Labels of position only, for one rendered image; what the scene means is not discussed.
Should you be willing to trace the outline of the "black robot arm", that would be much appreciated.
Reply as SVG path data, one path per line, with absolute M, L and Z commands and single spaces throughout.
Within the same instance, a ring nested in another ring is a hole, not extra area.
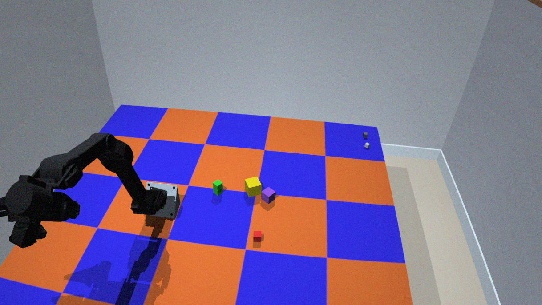
M 118 175 L 132 197 L 133 214 L 156 215 L 156 211 L 164 208 L 167 191 L 153 186 L 145 189 L 132 166 L 133 158 L 133 151 L 125 142 L 110 133 L 95 133 L 68 153 L 43 159 L 32 176 L 20 175 L 6 193 L 6 207 L 17 214 L 12 215 L 16 223 L 8 240 L 21 248 L 31 246 L 46 237 L 42 221 L 62 222 L 80 215 L 77 201 L 64 193 L 53 193 L 53 189 L 76 186 L 84 168 L 95 159 Z M 25 222 L 18 215 L 38 221 Z

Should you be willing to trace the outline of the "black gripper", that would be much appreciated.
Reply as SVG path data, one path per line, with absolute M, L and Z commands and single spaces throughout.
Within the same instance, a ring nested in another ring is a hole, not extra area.
M 3 211 L 5 210 L 5 211 Z M 8 208 L 6 207 L 6 202 L 5 202 L 5 197 L 3 198 L 0 198 L 0 217 L 4 217 L 4 216 L 8 216 L 8 221 L 9 222 L 13 222 L 12 221 L 12 215 L 17 215 L 15 213 L 12 213 L 8 210 Z M 38 221 L 36 218 L 32 218 L 32 217 L 28 217 L 28 216 L 23 216 L 23 215 L 18 215 L 18 216 L 22 216 L 25 218 L 25 222 L 29 222 L 31 223 L 32 221 Z

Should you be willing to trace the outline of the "yellow block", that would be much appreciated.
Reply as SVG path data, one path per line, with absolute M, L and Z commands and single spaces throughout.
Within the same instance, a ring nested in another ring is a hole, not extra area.
M 245 190 L 249 197 L 261 194 L 262 185 L 258 177 L 245 179 Z

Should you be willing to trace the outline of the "green block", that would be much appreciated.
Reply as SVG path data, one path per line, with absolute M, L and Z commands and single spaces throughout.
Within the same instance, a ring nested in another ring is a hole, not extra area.
M 219 181 L 219 180 L 216 180 L 216 181 L 212 182 L 212 187 L 214 189 L 216 189 L 217 191 L 219 191 L 220 189 L 223 188 L 223 183 L 221 181 Z
M 218 196 L 219 194 L 223 193 L 223 188 L 220 189 L 219 191 L 217 191 L 216 189 L 212 188 L 212 191 L 213 191 L 214 194 L 216 194 L 216 195 Z

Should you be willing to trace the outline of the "purple cube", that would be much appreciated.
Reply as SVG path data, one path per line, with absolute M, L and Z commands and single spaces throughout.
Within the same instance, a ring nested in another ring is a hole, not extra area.
M 261 192 L 261 199 L 268 204 L 275 199 L 276 191 L 271 188 L 266 188 Z

